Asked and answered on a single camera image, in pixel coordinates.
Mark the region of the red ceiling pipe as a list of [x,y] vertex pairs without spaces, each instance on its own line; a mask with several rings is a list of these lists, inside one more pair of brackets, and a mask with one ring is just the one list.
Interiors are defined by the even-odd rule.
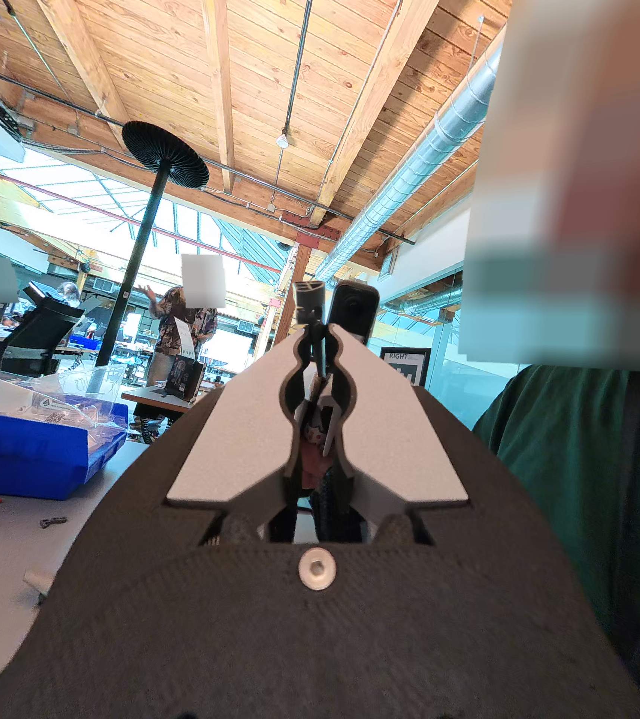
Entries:
[[[24,180],[20,180],[18,178],[13,178],[10,175],[7,175],[3,172],[0,173],[0,180],[14,184],[14,185],[18,186],[19,188],[22,188],[23,190],[30,190],[33,192],[38,192],[43,195],[47,195],[48,198],[51,198],[53,200],[64,201],[73,206],[77,206],[78,208],[81,208],[82,210],[100,214],[104,217],[113,219],[113,220],[117,221],[118,223],[129,224],[129,225],[132,225],[132,226],[138,227],[138,228],[140,228],[140,226],[142,225],[142,222],[140,220],[137,220],[133,216],[123,215],[123,214],[120,214],[117,212],[110,211],[108,209],[103,209],[103,208],[94,206],[92,204],[83,202],[80,199],[70,197],[67,195],[63,195],[62,193],[54,192],[52,190],[49,190],[46,187],[34,185],[32,183],[28,183],[28,182],[26,182]],[[246,265],[251,265],[253,267],[257,267],[265,272],[273,273],[273,274],[277,274],[277,275],[280,274],[279,268],[257,262],[256,260],[253,260],[248,257],[244,257],[243,255],[239,255],[235,252],[227,251],[225,249],[222,249],[222,247],[215,247],[213,245],[208,245],[205,242],[200,241],[199,239],[191,239],[191,238],[181,235],[177,232],[160,228],[155,224],[152,227],[152,231],[157,234],[161,234],[165,237],[172,238],[178,242],[184,242],[188,245],[193,245],[193,246],[199,247],[201,249],[207,249],[209,252],[215,252],[218,255],[228,257],[228,258],[230,258],[232,260],[236,260],[240,263],[244,263]]]

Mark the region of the small black box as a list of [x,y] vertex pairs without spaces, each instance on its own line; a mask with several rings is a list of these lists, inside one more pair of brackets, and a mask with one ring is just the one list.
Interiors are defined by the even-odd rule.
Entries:
[[165,393],[185,402],[192,401],[197,395],[205,369],[203,362],[176,355],[165,382]]

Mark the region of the black floor lamp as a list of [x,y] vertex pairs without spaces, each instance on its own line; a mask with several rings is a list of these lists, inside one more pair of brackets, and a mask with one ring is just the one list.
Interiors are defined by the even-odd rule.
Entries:
[[105,367],[110,362],[117,333],[142,264],[149,236],[154,228],[154,220],[167,182],[190,189],[201,189],[209,181],[209,171],[205,162],[194,149],[172,133],[143,121],[131,121],[123,126],[121,136],[134,158],[153,173],[154,182],[124,279],[113,305],[109,325],[96,357],[96,367]]

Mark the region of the clear plastic bag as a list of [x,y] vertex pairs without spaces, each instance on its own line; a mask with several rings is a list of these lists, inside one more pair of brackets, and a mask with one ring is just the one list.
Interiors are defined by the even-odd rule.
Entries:
[[82,429],[99,443],[128,430],[128,407],[120,401],[123,376],[120,365],[36,378],[0,371],[0,416]]

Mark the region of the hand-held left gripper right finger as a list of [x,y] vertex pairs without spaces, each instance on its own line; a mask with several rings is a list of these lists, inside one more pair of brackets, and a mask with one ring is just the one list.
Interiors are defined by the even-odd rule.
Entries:
[[331,395],[342,411],[334,443],[365,520],[463,506],[468,494],[410,381],[338,324],[328,327]]

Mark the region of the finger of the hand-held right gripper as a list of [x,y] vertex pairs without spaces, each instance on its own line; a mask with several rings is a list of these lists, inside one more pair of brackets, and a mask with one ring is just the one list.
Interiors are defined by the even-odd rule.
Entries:
[[296,410],[296,423],[303,438],[321,456],[330,456],[342,409],[332,396],[333,378],[314,375],[306,382],[306,397]]

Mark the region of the silver ventilation duct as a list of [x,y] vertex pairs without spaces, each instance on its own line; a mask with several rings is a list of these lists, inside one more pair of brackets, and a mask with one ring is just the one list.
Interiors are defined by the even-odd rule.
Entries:
[[327,281],[484,124],[495,86],[507,25],[504,25],[432,121],[318,265]]

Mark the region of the blue plastic bin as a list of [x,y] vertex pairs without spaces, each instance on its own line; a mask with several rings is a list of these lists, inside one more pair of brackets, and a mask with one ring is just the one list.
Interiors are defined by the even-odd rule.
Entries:
[[127,432],[87,431],[0,416],[0,495],[65,500],[100,472]]

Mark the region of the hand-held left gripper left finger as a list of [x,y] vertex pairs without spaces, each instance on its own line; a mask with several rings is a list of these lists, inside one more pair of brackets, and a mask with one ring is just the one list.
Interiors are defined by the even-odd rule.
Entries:
[[310,353],[307,331],[297,331],[225,385],[167,492],[170,505],[225,513],[286,507]]

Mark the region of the person in green shirt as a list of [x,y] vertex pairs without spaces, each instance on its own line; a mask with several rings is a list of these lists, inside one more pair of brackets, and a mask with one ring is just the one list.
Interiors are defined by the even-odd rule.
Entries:
[[474,434],[544,513],[640,688],[640,372],[530,365]]

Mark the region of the black office chair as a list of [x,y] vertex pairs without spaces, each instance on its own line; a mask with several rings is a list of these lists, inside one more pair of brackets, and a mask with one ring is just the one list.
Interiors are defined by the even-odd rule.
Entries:
[[58,291],[30,282],[24,289],[34,308],[0,341],[0,372],[38,378],[57,371],[59,343],[82,319],[80,305],[69,304]]

